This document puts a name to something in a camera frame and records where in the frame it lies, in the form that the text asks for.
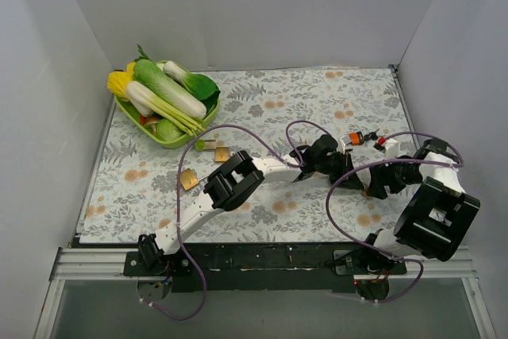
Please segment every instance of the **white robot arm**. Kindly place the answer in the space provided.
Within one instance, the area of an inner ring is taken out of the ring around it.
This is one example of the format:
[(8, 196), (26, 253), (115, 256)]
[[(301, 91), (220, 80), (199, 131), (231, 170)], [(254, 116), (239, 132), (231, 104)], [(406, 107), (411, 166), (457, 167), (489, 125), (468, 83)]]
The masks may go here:
[[(390, 139), (379, 146), (385, 158), (398, 155), (398, 142)], [(298, 182), (313, 173), (329, 175), (331, 183), (353, 169), (349, 152), (337, 151), (338, 143), (331, 136), (321, 136), (312, 146), (298, 147), (303, 163), (292, 168), (276, 159), (251, 158), (245, 151), (234, 156), (207, 179), (204, 190), (181, 213), (180, 233), (185, 241), (212, 217), (236, 209), (261, 183)], [(341, 187), (366, 191), (367, 195), (384, 199), (388, 193), (398, 193), (406, 185), (421, 184), (402, 212), (393, 229), (371, 233), (366, 242), (392, 252), (397, 257), (413, 254), (446, 261), (458, 248), (479, 209), (479, 201), (466, 194), (459, 183), (458, 159), (447, 152), (448, 144), (438, 139), (426, 141), (415, 156), (402, 156), (409, 163), (383, 164), (370, 168), (371, 182), (365, 190), (356, 174), (350, 175)], [(297, 164), (292, 152), (284, 160)], [(415, 164), (411, 159), (450, 163), (450, 167)], [(433, 218), (440, 215), (440, 220)], [(176, 222), (171, 222), (156, 234), (142, 235), (138, 246), (150, 268), (158, 256), (178, 252)]]
[[(294, 182), (301, 171), (299, 168), (292, 168), (282, 164), (277, 159), (251, 158), (252, 163), (258, 171), (263, 174), (262, 183), (272, 182)], [(297, 164), (297, 161), (291, 156), (285, 156), (284, 160), (289, 163)], [(232, 176), (237, 183), (240, 183), (241, 175), (233, 172)], [(201, 191), (199, 196), (181, 213), (180, 233), (185, 241), (192, 233), (201, 228), (207, 221), (214, 216), (225, 212), (222, 208), (214, 208), (214, 201), (206, 190)], [(176, 236), (176, 222), (170, 222), (162, 229), (156, 231), (156, 243), (164, 255), (176, 253), (179, 248), (179, 242)]]

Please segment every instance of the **white wall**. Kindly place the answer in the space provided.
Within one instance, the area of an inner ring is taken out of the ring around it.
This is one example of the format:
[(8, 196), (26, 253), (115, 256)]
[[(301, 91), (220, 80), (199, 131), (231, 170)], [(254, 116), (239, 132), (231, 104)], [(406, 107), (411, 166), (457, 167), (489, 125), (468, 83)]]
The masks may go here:
[(110, 64), (75, 0), (0, 0), (0, 337), (31, 337), (79, 216)]
[(452, 142), (482, 208), (467, 237), (498, 337), (508, 337), (508, 0), (433, 0), (400, 65), (417, 129)]
[(192, 69), (400, 62), (432, 0), (77, 0), (108, 59)]

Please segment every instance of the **bok choy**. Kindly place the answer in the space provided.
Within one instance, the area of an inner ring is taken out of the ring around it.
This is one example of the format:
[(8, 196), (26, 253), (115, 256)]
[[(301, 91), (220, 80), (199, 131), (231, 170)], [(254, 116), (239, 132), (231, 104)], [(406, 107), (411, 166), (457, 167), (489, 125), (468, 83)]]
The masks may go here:
[(201, 101), (206, 106), (207, 111), (210, 111), (217, 104), (221, 91), (212, 79), (205, 75), (190, 73), (173, 61), (166, 62), (163, 70), (164, 73)]
[(205, 106), (167, 77), (152, 61), (138, 60), (134, 66), (133, 78), (188, 117), (203, 119), (206, 116)]

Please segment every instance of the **wire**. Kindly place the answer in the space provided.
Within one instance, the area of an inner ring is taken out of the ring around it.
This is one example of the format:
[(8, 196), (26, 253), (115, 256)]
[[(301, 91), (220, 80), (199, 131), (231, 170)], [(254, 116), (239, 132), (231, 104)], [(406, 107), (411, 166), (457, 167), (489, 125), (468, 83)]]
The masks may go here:
[[(431, 135), (431, 134), (427, 134), (427, 133), (419, 133), (418, 131), (401, 131), (400, 133), (394, 133), (394, 134), (391, 134), (387, 137), (384, 137), (385, 140), (389, 140), (391, 138), (395, 138), (395, 137), (399, 137), (401, 135), (416, 135), (416, 136), (419, 136), (419, 137), (428, 137), (428, 138), (433, 138), (433, 139), (440, 139), (439, 137), (436, 137), (434, 135)], [(457, 156), (457, 158), (459, 158), (459, 164), (462, 164), (461, 166), (455, 166), (456, 168), (457, 167), (463, 167), (465, 165), (465, 162), (464, 162), (464, 158), (460, 155), (460, 152), (457, 151), (457, 149), (455, 147), (453, 147), (451, 144), (449, 144), (448, 142), (446, 142), (448, 144), (448, 147), (450, 147), (453, 151), (453, 153)]]
[[(311, 122), (311, 121), (303, 121), (302, 123), (307, 123), (309, 125), (313, 125), (315, 127), (318, 127), (319, 129), (325, 131), (327, 134), (329, 134), (325, 129), (323, 129), (321, 126), (315, 124), (314, 122)], [(183, 150), (183, 154), (180, 158), (180, 162), (179, 162), (179, 166), (178, 166), (178, 173), (177, 173), (177, 176), (176, 176), (176, 183), (179, 184), (180, 183), (180, 176), (182, 175), (182, 168), (183, 168), (183, 161), (185, 159), (185, 155), (189, 152), (189, 150), (194, 147), (194, 143), (199, 139), (201, 138), (202, 136), (204, 136), (205, 134), (207, 133), (210, 133), (211, 131), (213, 130), (216, 130), (216, 129), (223, 129), (223, 128), (233, 128), (233, 129), (239, 129), (239, 130), (242, 130), (242, 131), (245, 131), (246, 133), (250, 134), (251, 136), (253, 136), (254, 138), (256, 138), (277, 160), (279, 160), (280, 162), (284, 163), (285, 165), (289, 166), (289, 167), (293, 167), (293, 168), (300, 168), (302, 165), (303, 165), (303, 159), (302, 159), (302, 156), (300, 155), (300, 153), (298, 152), (298, 150), (296, 149), (296, 146), (294, 145), (294, 142), (289, 138), (289, 143), (291, 144), (291, 146), (294, 148), (294, 150), (297, 152), (297, 155), (299, 156), (300, 158), (300, 163), (299, 164), (293, 164), (293, 163), (290, 163), (290, 162), (286, 162), (279, 154), (277, 154), (277, 152), (275, 152), (275, 150), (273, 148), (271, 148), (266, 142), (264, 142), (260, 137), (258, 137), (254, 132), (252, 132), (251, 130), (249, 129), (246, 129), (245, 127), (241, 127), (241, 126), (238, 126), (238, 125), (230, 125), (230, 124), (224, 124), (224, 125), (217, 125), (217, 126), (214, 126), (214, 127), (210, 127), (209, 129), (207, 129), (206, 131), (204, 131), (203, 133), (200, 133), (195, 139), (193, 139), (188, 145), (187, 147), (185, 147), (185, 150)], [(286, 128), (286, 136), (289, 137), (289, 134), (288, 134), (288, 128)], [(191, 319), (193, 318), (194, 316), (196, 316), (199, 311), (201, 311), (201, 309), (203, 308), (203, 306), (205, 305), (205, 301), (206, 301), (206, 296), (207, 296), (207, 286), (206, 286), (206, 277), (205, 277), (205, 274), (203, 273), (203, 270), (199, 267), (199, 265), (196, 263), (196, 261), (194, 260), (194, 258), (191, 256), (191, 254), (188, 252), (187, 248), (185, 247), (185, 244), (183, 243), (183, 240), (182, 240), (182, 234), (181, 234), (181, 230), (180, 230), (180, 219), (181, 219), (181, 208), (180, 208), (180, 187), (176, 187), (176, 236), (178, 238), (178, 242), (179, 242), (179, 245), (180, 245), (180, 248), (182, 249), (182, 252), (185, 253), (185, 255), (187, 256), (187, 258), (189, 259), (189, 261), (194, 265), (194, 267), (196, 268), (196, 271), (198, 272), (200, 278), (201, 278), (201, 281), (202, 281), (202, 284), (203, 284), (203, 296), (202, 296), (202, 299), (201, 299), (201, 302), (199, 303), (198, 307), (196, 308), (196, 310), (189, 314), (189, 315), (186, 315), (186, 316), (179, 316), (179, 315), (175, 315), (173, 313), (171, 313), (170, 311), (167, 311), (166, 309), (164, 309), (161, 305), (159, 305), (158, 303), (155, 303), (155, 302), (152, 302), (152, 301), (149, 301), (147, 299), (141, 299), (142, 302), (145, 302), (147, 303), (149, 306), (153, 306), (155, 307), (157, 310), (160, 310), (162, 311), (164, 314), (166, 314), (169, 318), (172, 318), (172, 319), (175, 319), (176, 321), (186, 321), (187, 319)]]
[[(177, 173), (177, 178), (176, 178), (176, 183), (179, 184), (179, 180), (180, 180), (180, 176), (182, 174), (182, 168), (183, 168), (183, 161), (185, 160), (185, 155), (189, 152), (189, 150), (194, 147), (194, 143), (201, 137), (203, 137), (204, 135), (206, 135), (207, 133), (210, 133), (211, 131), (213, 130), (216, 130), (216, 129), (223, 129), (223, 128), (232, 128), (232, 129), (239, 129), (239, 130), (242, 130), (248, 134), (250, 134), (252, 137), (256, 138), (277, 160), (279, 160), (280, 162), (284, 163), (285, 165), (287, 165), (288, 167), (293, 167), (293, 168), (300, 168), (302, 167), (303, 165), (303, 158), (302, 158), (302, 155), (300, 154), (300, 152), (297, 150), (296, 148), (296, 145), (294, 144), (294, 142), (291, 140), (291, 137), (289, 135), (289, 128), (292, 126), (292, 125), (295, 125), (297, 123), (306, 123), (308, 125), (312, 125), (314, 127), (317, 127), (318, 129), (320, 129), (321, 131), (327, 133), (328, 135), (331, 135), (328, 131), (326, 131), (324, 128), (322, 128), (321, 126), (319, 126), (318, 124), (312, 122), (312, 121), (306, 121), (306, 120), (297, 120), (297, 121), (293, 121), (291, 122), (287, 127), (286, 127), (286, 137), (291, 145), (291, 147), (294, 149), (295, 153), (297, 154), (298, 158), (300, 159), (300, 162), (299, 164), (293, 164), (293, 163), (290, 163), (290, 162), (286, 162), (279, 154), (277, 154), (277, 152), (275, 152), (275, 150), (273, 148), (271, 148), (267, 143), (265, 143), (259, 136), (257, 136), (254, 132), (250, 131), (249, 129), (246, 129), (245, 127), (241, 127), (241, 126), (238, 126), (238, 125), (230, 125), (230, 124), (224, 124), (224, 125), (217, 125), (217, 126), (214, 126), (214, 127), (210, 127), (209, 129), (207, 129), (206, 131), (204, 131), (203, 133), (200, 133), (199, 135), (196, 136), (195, 139), (193, 139), (193, 141), (191, 141), (189, 143), (189, 145), (183, 150), (183, 154), (180, 158), (180, 162), (179, 162), (179, 166), (178, 166), (178, 173)], [(416, 133), (416, 132), (402, 132), (402, 133), (396, 133), (396, 134), (392, 134), (391, 136), (389, 137), (396, 137), (398, 135), (403, 135), (403, 134), (413, 134), (413, 135), (422, 135), (422, 136), (425, 136), (425, 137), (433, 137), (429, 134), (424, 134), (424, 133)], [(457, 165), (453, 165), (453, 167), (455, 168), (459, 168), (459, 167), (463, 167), (464, 166), (464, 160), (462, 159), (462, 156), (449, 144), (449, 147), (455, 152), (455, 154), (457, 155), (457, 157), (459, 158), (460, 160), (460, 163), (458, 163)], [(336, 222), (335, 220), (333, 220), (333, 217), (332, 217), (332, 214), (330, 212), (330, 209), (329, 209), (329, 200), (330, 198), (332, 197), (332, 194), (333, 194), (333, 191), (335, 190), (335, 188), (337, 188), (343, 181), (345, 181), (349, 176), (351, 175), (354, 175), (356, 174), (358, 171), (361, 171), (361, 170), (364, 170), (366, 168), (370, 168), (370, 167), (374, 167), (374, 166), (379, 166), (381, 164), (391, 164), (391, 163), (412, 163), (412, 164), (432, 164), (432, 165), (438, 165), (438, 166), (444, 166), (444, 167), (448, 167), (448, 166), (451, 166), (451, 164), (448, 164), (448, 163), (445, 163), (445, 162), (437, 162), (437, 161), (433, 161), (433, 160), (415, 160), (415, 159), (390, 159), (390, 160), (380, 160), (378, 162), (373, 162), (373, 163), (369, 163), (369, 164), (365, 164), (363, 166), (360, 166), (358, 168), (355, 168), (355, 169), (352, 169), (351, 171), (347, 172), (346, 174), (342, 175), (333, 185), (332, 187), (330, 188), (328, 194), (326, 195), (326, 200), (325, 200), (325, 209), (326, 209), (326, 214), (328, 216), (328, 219), (330, 220), (330, 222), (332, 223), (332, 225), (340, 232), (342, 233), (343, 235), (345, 235), (347, 238), (349, 238), (350, 240), (352, 241), (355, 241), (356, 243), (360, 244), (360, 245), (363, 245), (364, 247), (366, 248), (370, 248), (370, 249), (373, 249), (373, 250), (376, 250), (392, 259), (396, 259), (398, 261), (401, 261), (401, 262), (413, 262), (413, 263), (416, 263), (416, 264), (419, 264), (420, 265), (420, 272), (418, 273), (418, 275), (416, 276), (416, 278), (414, 279), (414, 281), (403, 291), (401, 291), (399, 294), (397, 295), (394, 295), (388, 299), (384, 299), (382, 301), (379, 301), (379, 302), (391, 302), (391, 301), (394, 301), (400, 297), (402, 297), (403, 295), (405, 295), (409, 290), (411, 290), (417, 283), (418, 281), (420, 280), (421, 278), (421, 275), (423, 274), (423, 263), (420, 261), (420, 260), (414, 260), (414, 259), (406, 259), (406, 258), (395, 258), (394, 255), (384, 249), (381, 249), (381, 248), (376, 248), (375, 246), (373, 245), (370, 245), (370, 244), (367, 244), (366, 242), (362, 241), (362, 240), (359, 240), (357, 238), (355, 238), (354, 236), (348, 234), (345, 230), (343, 230)], [(185, 247), (185, 244), (183, 243), (183, 239), (182, 239), (182, 234), (181, 234), (181, 231), (180, 231), (180, 220), (181, 220), (181, 208), (180, 208), (180, 187), (176, 187), (176, 235), (177, 235), (177, 238), (178, 238), (178, 242), (179, 242), (179, 245), (180, 245), (180, 248), (182, 249), (183, 253), (185, 253), (185, 255), (187, 256), (187, 258), (189, 259), (189, 261), (194, 265), (194, 267), (196, 268), (196, 271), (198, 272), (200, 278), (201, 278), (201, 281), (202, 281), (202, 285), (203, 285), (203, 296), (202, 296), (202, 300), (201, 302), (199, 303), (198, 307), (196, 308), (196, 310), (189, 314), (189, 315), (186, 315), (186, 316), (179, 316), (179, 315), (175, 315), (173, 313), (171, 313), (170, 311), (164, 309), (161, 305), (155, 303), (155, 302), (152, 302), (152, 301), (149, 301), (147, 299), (140, 299), (142, 302), (145, 302), (147, 303), (149, 306), (153, 306), (155, 307), (157, 310), (160, 310), (161, 312), (163, 312), (164, 314), (166, 314), (169, 318), (172, 318), (172, 319), (175, 319), (177, 321), (186, 321), (187, 319), (191, 319), (193, 318), (194, 316), (196, 316), (199, 311), (201, 311), (201, 309), (203, 308), (203, 306), (205, 305), (205, 301), (206, 301), (206, 296), (207, 296), (207, 286), (206, 286), (206, 277), (205, 277), (205, 274), (203, 273), (202, 269), (199, 267), (199, 265), (196, 263), (196, 261), (194, 260), (194, 258), (191, 256), (191, 254), (188, 252), (187, 248)], [(358, 300), (358, 299), (352, 299), (352, 298), (349, 298), (349, 297), (345, 297), (345, 296), (339, 296), (339, 295), (333, 295), (334, 297), (336, 298), (342, 298), (342, 299), (351, 299), (351, 300)]]
[[(407, 132), (405, 131), (405, 132), (401, 132), (401, 133), (392, 134), (389, 137), (386, 137), (385, 139), (389, 139), (389, 138), (392, 138), (392, 137), (397, 137), (397, 136), (405, 135), (405, 134), (420, 135), (420, 136), (423, 136), (423, 137), (432, 137), (432, 138), (434, 138), (434, 136), (432, 136), (430, 134), (413, 132), (413, 131), (407, 131)], [(437, 166), (442, 166), (442, 167), (450, 167), (451, 166), (451, 167), (454, 167), (454, 168), (461, 168), (461, 167), (463, 167), (464, 166), (464, 158), (459, 154), (459, 152), (453, 146), (451, 146), (450, 144), (448, 144), (448, 146), (454, 151), (454, 153), (459, 158), (459, 163), (458, 164), (450, 164), (450, 163), (445, 163), (445, 162), (437, 162), (435, 160), (416, 160), (416, 159), (397, 159), (397, 158), (395, 158), (395, 159), (389, 159), (389, 160), (379, 160), (377, 162), (372, 162), (372, 163), (369, 163), (369, 164), (364, 164), (362, 166), (359, 166), (358, 168), (353, 168), (351, 171), (346, 172), (345, 174), (343, 174), (332, 185), (332, 187), (329, 189), (328, 194), (326, 195), (325, 210), (326, 210), (326, 215), (328, 216), (328, 219), (330, 220), (332, 225), (339, 232), (341, 232), (343, 235), (345, 235), (349, 240), (355, 241), (356, 243), (358, 243), (360, 245), (363, 245), (366, 248), (369, 248), (369, 249), (372, 249), (372, 250), (376, 250), (376, 251), (380, 252), (381, 254), (383, 254), (385, 256), (388, 256), (389, 258), (391, 258), (393, 260), (397, 260), (397, 261), (401, 261), (401, 262), (413, 262), (413, 263), (416, 263), (416, 264), (420, 265), (420, 272), (418, 273), (418, 275), (416, 276), (414, 281), (406, 289), (404, 289), (399, 294), (394, 295), (394, 296), (392, 296), (392, 297), (390, 297), (388, 299), (384, 299), (382, 301), (378, 301), (379, 303), (386, 303), (386, 302), (394, 301), (394, 300), (402, 297), (403, 295), (405, 295), (408, 291), (410, 291), (418, 283), (418, 281), (421, 278), (421, 275), (423, 274), (423, 263), (420, 260), (395, 257), (393, 253), (388, 252), (387, 250), (384, 250), (384, 249), (381, 249), (381, 248), (376, 248), (374, 245), (370, 245), (370, 244), (366, 243), (365, 241), (359, 240), (356, 237), (352, 236), (351, 234), (347, 233), (345, 230), (343, 230), (335, 222), (335, 220), (333, 219), (331, 211), (330, 211), (330, 208), (329, 208), (329, 203), (330, 203), (330, 199), (332, 198), (333, 191), (335, 191), (335, 189), (337, 187), (339, 187), (339, 185), (342, 182), (344, 182), (349, 176), (356, 174), (358, 171), (362, 171), (362, 170), (370, 168), (370, 167), (377, 167), (377, 166), (383, 165), (383, 164), (412, 163), (412, 164), (432, 164), (432, 165), (437, 165)], [(333, 296), (334, 297), (341, 297), (341, 298), (349, 299), (347, 297), (342, 297), (342, 296), (338, 296), (338, 295), (333, 295)]]
[(303, 164), (303, 157), (302, 157), (302, 154), (300, 153), (300, 151), (296, 148), (296, 144), (294, 144), (293, 140), (291, 139), (290, 135), (289, 135), (289, 128), (292, 126), (292, 125), (296, 125), (297, 123), (306, 123), (307, 125), (312, 125), (318, 129), (320, 129), (322, 132), (324, 132), (325, 134), (327, 135), (332, 135), (330, 134), (328, 131), (325, 130), (325, 128), (321, 127), (320, 125), (318, 125), (317, 123), (314, 123), (312, 121), (306, 121), (306, 120), (303, 120), (303, 119), (300, 119), (300, 120), (297, 120), (297, 121), (292, 121), (290, 124), (288, 124), (286, 126), (286, 139), (287, 141), (289, 142), (289, 144), (291, 145), (291, 147), (293, 148), (294, 152), (296, 152), (296, 155), (297, 157), (299, 158), (299, 163), (300, 164)]

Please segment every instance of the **table surface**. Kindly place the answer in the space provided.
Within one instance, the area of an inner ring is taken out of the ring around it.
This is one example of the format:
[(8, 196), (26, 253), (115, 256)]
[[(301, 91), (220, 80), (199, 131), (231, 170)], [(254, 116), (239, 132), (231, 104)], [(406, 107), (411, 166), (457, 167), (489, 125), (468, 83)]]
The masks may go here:
[[(207, 72), (221, 89), (221, 109), (214, 125), (244, 126), (262, 137), (280, 155), (291, 147), (284, 134), (297, 119), (317, 122), (335, 138), (352, 131), (379, 134), (409, 129), (401, 99), (389, 69), (291, 69)], [(291, 136), (309, 144), (321, 134), (308, 125), (295, 125)], [(232, 151), (269, 156), (247, 133), (214, 130), (208, 136)], [(415, 150), (411, 137), (401, 137), (401, 153)], [(174, 220), (176, 171), (183, 148), (169, 150), (141, 132), (120, 109), (114, 112), (90, 204), (80, 237), (82, 244), (134, 243)], [(355, 166), (383, 155), (372, 143), (356, 146)], [(185, 168), (198, 178), (216, 167), (214, 152), (190, 150)], [(360, 178), (369, 181), (368, 171)], [(202, 190), (203, 182), (182, 191), (183, 208)], [(189, 242), (344, 241), (325, 214), (329, 190), (326, 176), (316, 174), (300, 183), (261, 185), (238, 210), (219, 214)], [(412, 190), (386, 200), (367, 200), (358, 191), (336, 190), (330, 203), (337, 223), (364, 239), (370, 232), (394, 225)]]

